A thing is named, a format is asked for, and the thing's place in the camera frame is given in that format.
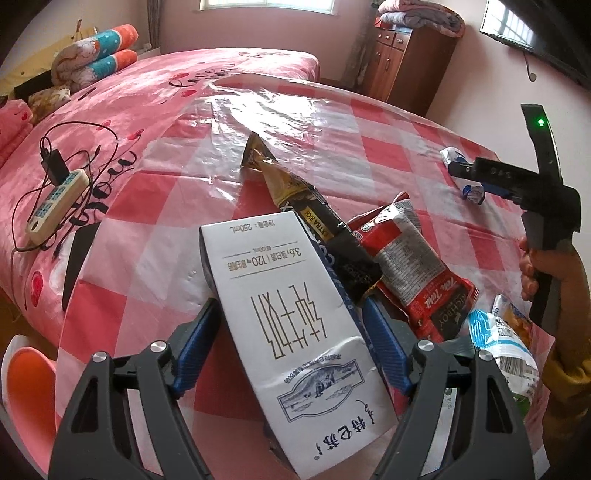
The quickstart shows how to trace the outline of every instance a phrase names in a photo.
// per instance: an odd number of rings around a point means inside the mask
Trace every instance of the hand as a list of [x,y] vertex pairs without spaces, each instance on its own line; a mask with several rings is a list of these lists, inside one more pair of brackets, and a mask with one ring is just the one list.
[[577,251],[574,248],[569,253],[533,250],[529,248],[526,238],[520,240],[519,247],[524,252],[519,262],[522,274],[522,298],[531,301],[538,291],[536,271],[558,278],[562,284],[557,339],[573,335],[585,335],[589,338],[591,336],[589,284]]

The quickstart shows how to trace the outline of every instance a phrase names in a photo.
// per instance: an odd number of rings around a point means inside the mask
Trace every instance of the window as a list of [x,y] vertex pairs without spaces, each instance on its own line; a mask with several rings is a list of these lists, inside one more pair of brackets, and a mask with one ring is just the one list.
[[201,10],[226,7],[280,7],[332,14],[335,0],[201,0]]

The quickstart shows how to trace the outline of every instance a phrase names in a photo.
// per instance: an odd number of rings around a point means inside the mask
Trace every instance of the snack bag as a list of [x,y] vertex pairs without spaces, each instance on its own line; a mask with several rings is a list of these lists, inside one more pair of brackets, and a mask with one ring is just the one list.
[[281,165],[254,132],[246,144],[242,167],[260,171],[275,205],[283,212],[294,210],[302,218],[350,299],[361,302],[382,278],[382,270],[326,199],[313,185]]
[[398,195],[355,235],[382,267],[378,288],[407,312],[415,335],[433,342],[455,338],[478,289],[451,272],[429,246],[408,194]]
[[540,381],[540,372],[534,357],[502,318],[475,310],[468,315],[468,321],[474,346],[488,350],[495,358],[521,415],[525,417]]
[[532,323],[507,297],[502,294],[495,297],[492,304],[492,314],[506,321],[527,348],[531,346]]
[[[440,151],[440,154],[443,164],[446,167],[449,167],[449,164],[454,161],[460,163],[470,163],[466,160],[465,155],[455,147],[444,148]],[[464,198],[464,200],[476,203],[477,205],[482,205],[486,193],[481,183],[465,179],[458,179],[457,177],[452,177],[452,180],[462,192],[462,198]]]

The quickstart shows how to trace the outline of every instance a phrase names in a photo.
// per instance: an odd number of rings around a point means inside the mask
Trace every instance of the wooden cabinet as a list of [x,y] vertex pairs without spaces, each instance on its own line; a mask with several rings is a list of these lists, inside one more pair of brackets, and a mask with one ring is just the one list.
[[428,27],[379,29],[361,93],[425,116],[456,43]]

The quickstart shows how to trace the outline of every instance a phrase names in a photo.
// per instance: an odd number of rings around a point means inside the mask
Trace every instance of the folded blanket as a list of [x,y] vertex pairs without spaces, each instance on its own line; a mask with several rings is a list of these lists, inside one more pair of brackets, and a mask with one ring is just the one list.
[[118,72],[138,60],[138,54],[132,50],[121,50],[113,55],[89,63],[85,67],[69,73],[70,92],[76,93],[99,80]]
[[31,110],[22,100],[9,100],[0,108],[0,167],[31,132]]
[[448,37],[463,37],[466,24],[443,5],[423,0],[386,0],[378,9],[383,22],[409,28],[431,27]]
[[138,32],[132,25],[122,25],[106,30],[92,37],[84,38],[64,48],[51,66],[53,85],[63,85],[70,79],[70,72],[89,63],[104,59],[124,50],[138,39]]

